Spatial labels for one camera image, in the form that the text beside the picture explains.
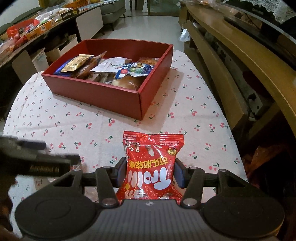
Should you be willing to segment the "red cola candy packet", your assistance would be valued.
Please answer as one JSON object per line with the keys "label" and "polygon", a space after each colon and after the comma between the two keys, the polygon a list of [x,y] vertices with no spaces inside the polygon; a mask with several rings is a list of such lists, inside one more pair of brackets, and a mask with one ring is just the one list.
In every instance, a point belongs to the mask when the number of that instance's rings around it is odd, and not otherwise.
{"label": "red cola candy packet", "polygon": [[184,145],[179,133],[146,134],[123,132],[126,175],[116,196],[120,202],[133,200],[167,200],[180,203],[182,194],[173,184],[177,153]]}

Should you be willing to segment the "steamed cake snack packet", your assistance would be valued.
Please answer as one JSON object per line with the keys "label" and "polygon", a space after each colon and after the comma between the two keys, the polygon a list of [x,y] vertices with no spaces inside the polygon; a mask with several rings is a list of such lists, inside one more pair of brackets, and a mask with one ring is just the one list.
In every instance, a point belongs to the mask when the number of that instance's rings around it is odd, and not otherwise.
{"label": "steamed cake snack packet", "polygon": [[111,82],[111,85],[117,86],[117,87],[122,87],[130,90],[138,90],[145,80],[145,77],[132,77],[130,75],[126,75],[123,78],[120,79],[114,79]]}

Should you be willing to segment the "blue coconut snack packet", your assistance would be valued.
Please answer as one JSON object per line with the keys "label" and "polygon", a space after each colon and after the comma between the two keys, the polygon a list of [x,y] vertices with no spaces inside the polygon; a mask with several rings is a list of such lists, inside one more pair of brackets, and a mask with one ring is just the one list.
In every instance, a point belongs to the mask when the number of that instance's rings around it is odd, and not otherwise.
{"label": "blue coconut snack packet", "polygon": [[123,65],[121,69],[116,73],[115,79],[124,78],[126,75],[132,77],[144,77],[148,76],[153,70],[154,66],[141,63],[141,62],[132,62],[126,65]]}

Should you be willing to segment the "gold snack packet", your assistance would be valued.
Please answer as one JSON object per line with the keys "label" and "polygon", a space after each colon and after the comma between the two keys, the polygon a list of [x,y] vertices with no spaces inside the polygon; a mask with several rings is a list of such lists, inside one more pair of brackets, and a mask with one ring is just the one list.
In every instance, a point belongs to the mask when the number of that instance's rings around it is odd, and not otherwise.
{"label": "gold snack packet", "polygon": [[87,60],[92,58],[93,55],[88,54],[79,54],[78,56],[74,57],[70,60],[60,71],[61,73],[64,72],[73,72],[80,68]]}

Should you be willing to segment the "green white snack packet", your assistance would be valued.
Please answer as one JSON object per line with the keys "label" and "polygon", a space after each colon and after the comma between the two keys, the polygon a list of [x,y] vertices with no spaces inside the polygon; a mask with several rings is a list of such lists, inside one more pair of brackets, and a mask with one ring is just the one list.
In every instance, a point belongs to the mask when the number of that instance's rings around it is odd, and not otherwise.
{"label": "green white snack packet", "polygon": [[107,52],[104,51],[100,55],[89,58],[74,72],[74,74],[72,74],[72,77],[86,80],[91,75],[91,70],[99,64],[100,60],[104,57],[106,53]]}

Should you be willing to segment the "cherry print tablecloth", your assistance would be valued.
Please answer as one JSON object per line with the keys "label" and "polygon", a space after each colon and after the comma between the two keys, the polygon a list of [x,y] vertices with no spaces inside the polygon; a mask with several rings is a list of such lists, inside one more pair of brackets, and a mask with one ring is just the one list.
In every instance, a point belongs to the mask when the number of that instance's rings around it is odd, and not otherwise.
{"label": "cherry print tablecloth", "polygon": [[201,73],[175,51],[170,71],[143,120],[129,118],[51,92],[40,73],[18,93],[2,131],[5,136],[44,141],[49,154],[79,154],[84,172],[114,166],[125,156],[124,131],[181,133],[177,158],[207,173],[246,173],[230,125]]}

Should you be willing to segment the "red cardboard box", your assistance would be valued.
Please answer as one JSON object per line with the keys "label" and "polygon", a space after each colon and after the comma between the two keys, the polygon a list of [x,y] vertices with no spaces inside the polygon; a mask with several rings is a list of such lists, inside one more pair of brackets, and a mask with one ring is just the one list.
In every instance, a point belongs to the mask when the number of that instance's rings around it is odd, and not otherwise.
{"label": "red cardboard box", "polygon": [[[141,57],[157,57],[159,61],[138,90],[55,75],[62,64],[79,54],[97,56],[103,52],[106,58],[126,57],[137,61]],[[54,94],[142,120],[170,70],[172,57],[171,44],[128,39],[89,39],[63,54],[42,73],[42,77]]]}

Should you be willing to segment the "grey coffee table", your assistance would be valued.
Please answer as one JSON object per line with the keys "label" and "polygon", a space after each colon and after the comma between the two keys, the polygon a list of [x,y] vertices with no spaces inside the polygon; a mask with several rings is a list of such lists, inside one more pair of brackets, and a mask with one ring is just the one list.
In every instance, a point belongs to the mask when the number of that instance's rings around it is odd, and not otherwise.
{"label": "grey coffee table", "polygon": [[33,60],[41,51],[49,52],[68,42],[75,35],[77,42],[91,39],[103,27],[101,9],[84,6],[83,11],[69,9],[63,11],[41,26],[36,26],[28,34],[20,34],[16,27],[36,24],[37,20],[27,19],[8,28],[12,34],[1,36],[1,77],[9,77],[14,82],[26,82],[36,69]]}

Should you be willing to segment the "red plastic basin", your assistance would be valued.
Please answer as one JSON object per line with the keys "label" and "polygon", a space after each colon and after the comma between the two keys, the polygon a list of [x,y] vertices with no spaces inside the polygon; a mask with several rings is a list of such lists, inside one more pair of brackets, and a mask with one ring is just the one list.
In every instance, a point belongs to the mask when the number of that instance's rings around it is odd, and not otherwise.
{"label": "red plastic basin", "polygon": [[30,24],[32,24],[34,27],[38,26],[40,23],[39,20],[36,19],[28,19],[28,20],[24,20],[22,22],[19,22],[17,24],[14,24],[13,26],[9,27],[6,30],[7,36],[10,37],[14,37],[16,33],[19,32],[19,29],[21,28],[26,28],[27,26],[29,26]]}

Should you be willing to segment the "white storage bin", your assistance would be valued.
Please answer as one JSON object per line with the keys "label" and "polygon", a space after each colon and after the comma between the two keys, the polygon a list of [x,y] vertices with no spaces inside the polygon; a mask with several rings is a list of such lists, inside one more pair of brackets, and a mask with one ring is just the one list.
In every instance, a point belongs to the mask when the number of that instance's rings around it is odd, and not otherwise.
{"label": "white storage bin", "polygon": [[76,35],[70,35],[62,44],[53,50],[45,52],[49,65],[59,59],[63,54],[78,44]]}

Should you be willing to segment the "orange flat box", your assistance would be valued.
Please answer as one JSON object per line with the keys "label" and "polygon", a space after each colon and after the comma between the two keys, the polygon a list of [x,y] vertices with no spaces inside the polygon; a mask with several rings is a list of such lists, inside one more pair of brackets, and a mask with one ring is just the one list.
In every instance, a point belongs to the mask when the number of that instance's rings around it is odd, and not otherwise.
{"label": "orange flat box", "polygon": [[34,30],[27,33],[26,38],[27,38],[28,41],[31,40],[31,39],[34,39],[35,37],[37,37],[39,35],[43,35],[46,31],[53,28],[54,26],[55,26],[55,21],[54,20],[47,21],[43,25],[40,25],[39,27],[34,28]]}

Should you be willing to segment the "orange basket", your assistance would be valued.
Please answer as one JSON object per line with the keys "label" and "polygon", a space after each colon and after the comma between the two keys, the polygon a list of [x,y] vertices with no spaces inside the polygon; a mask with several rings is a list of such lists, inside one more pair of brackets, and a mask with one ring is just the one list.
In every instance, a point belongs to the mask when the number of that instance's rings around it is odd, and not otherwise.
{"label": "orange basket", "polygon": [[88,0],[76,0],[68,4],[64,4],[63,7],[75,9],[75,8],[81,8],[87,5],[88,5]]}

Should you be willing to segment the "white lace cover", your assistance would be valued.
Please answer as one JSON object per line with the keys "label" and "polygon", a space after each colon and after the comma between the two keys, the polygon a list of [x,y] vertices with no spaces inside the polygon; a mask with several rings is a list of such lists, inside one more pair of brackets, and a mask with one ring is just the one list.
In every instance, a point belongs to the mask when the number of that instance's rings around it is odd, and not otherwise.
{"label": "white lace cover", "polygon": [[283,24],[289,19],[295,17],[295,11],[292,10],[284,1],[279,0],[241,0],[241,1],[222,1],[224,4],[250,3],[253,6],[263,7],[267,12],[273,13],[277,22]]}

